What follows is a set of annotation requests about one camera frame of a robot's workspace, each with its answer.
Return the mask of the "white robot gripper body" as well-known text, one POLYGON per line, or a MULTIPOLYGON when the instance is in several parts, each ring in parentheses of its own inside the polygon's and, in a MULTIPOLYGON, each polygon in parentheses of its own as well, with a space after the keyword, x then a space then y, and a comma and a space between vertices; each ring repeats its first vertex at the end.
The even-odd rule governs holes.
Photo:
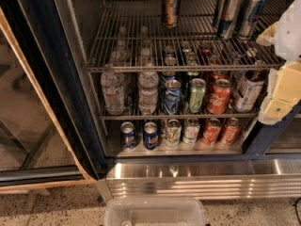
POLYGON ((301 60, 301 0, 294 0, 277 23, 275 53, 285 60, 301 60))

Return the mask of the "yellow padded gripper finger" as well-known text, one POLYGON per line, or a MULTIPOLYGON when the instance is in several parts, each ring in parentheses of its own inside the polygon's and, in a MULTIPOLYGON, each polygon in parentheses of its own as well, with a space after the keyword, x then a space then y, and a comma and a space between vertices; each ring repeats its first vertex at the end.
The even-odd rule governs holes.
POLYGON ((262 46, 271 46, 275 43, 278 22, 268 26, 257 38, 256 43, 262 46))
POLYGON ((287 61, 268 74, 267 95, 263 99, 259 122, 274 125, 287 116, 301 100, 301 62, 287 61))

